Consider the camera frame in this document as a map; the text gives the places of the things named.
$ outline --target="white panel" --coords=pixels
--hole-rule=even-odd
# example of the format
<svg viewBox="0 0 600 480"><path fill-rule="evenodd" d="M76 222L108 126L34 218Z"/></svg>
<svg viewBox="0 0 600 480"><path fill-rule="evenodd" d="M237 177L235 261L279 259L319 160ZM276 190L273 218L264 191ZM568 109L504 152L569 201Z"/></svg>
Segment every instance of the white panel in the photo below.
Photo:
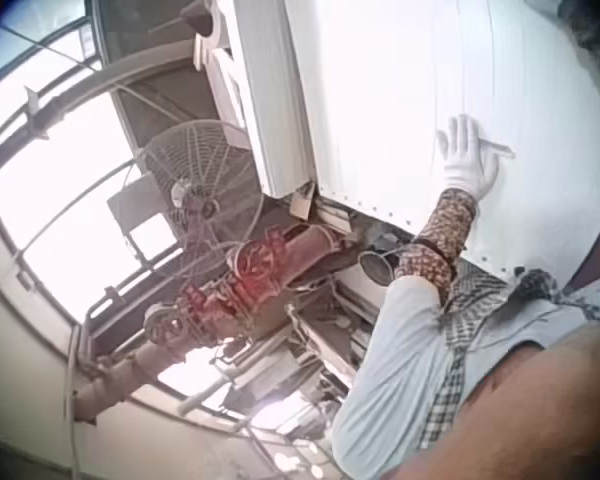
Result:
<svg viewBox="0 0 600 480"><path fill-rule="evenodd" d="M222 4L236 81L263 192L292 193L313 157L284 0Z"/></svg>
<svg viewBox="0 0 600 480"><path fill-rule="evenodd" d="M510 146L466 257L566 283L600 232L600 73L519 0L286 0L321 195L417 233L440 191L435 128Z"/></svg>

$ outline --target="person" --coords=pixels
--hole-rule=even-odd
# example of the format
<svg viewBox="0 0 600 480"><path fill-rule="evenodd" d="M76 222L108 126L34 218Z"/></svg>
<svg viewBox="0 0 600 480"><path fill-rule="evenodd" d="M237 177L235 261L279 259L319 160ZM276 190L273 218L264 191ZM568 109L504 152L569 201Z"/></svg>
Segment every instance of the person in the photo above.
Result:
<svg viewBox="0 0 600 480"><path fill-rule="evenodd" d="M600 279L565 292L541 270L518 269L511 283L476 268L456 272L498 159L483 158L478 126L466 115L452 118L438 139L445 188L400 254L366 357L333 424L336 461L356 480L380 478L405 462L415 470L428 465L422 459L438 455L436 445L452 427L489 411L492 397L527 364L600 322Z"/></svg>

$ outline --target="plaid scarf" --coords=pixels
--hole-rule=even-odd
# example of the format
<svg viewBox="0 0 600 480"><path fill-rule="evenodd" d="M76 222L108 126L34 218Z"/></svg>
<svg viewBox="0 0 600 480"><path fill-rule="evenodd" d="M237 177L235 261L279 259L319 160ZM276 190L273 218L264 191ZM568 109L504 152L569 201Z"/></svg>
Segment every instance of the plaid scarf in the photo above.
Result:
<svg viewBox="0 0 600 480"><path fill-rule="evenodd" d="M508 285L466 262L461 264L461 269L440 319L453 357L422 429L420 450L433 446L451 429L464 389L469 346L487 318L509 299L544 299L556 305L575 306L582 309L587 320L600 321L599 307L568 296L558 288L556 280L542 270L523 273L515 283Z"/></svg>

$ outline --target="hand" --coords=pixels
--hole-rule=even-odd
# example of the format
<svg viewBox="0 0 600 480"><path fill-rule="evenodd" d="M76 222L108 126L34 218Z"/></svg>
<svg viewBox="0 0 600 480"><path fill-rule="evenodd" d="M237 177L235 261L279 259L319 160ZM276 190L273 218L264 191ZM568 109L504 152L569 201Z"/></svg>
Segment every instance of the hand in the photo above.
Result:
<svg viewBox="0 0 600 480"><path fill-rule="evenodd" d="M444 187L467 192L476 202L489 193L498 175L498 157L480 155L480 139L476 122L466 116L449 120L449 135L437 132L438 147L444 159Z"/></svg>

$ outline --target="wall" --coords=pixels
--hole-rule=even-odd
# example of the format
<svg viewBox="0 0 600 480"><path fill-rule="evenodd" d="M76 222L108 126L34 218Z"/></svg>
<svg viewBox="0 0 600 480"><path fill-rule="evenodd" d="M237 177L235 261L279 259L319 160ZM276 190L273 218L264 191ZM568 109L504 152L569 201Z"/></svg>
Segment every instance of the wall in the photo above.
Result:
<svg viewBox="0 0 600 480"><path fill-rule="evenodd" d="M64 360L0 298L1 443L70 464L64 376ZM97 426L77 425L76 437L82 469L103 478L234 479L274 473L248 440L185 425L133 403L107 411Z"/></svg>

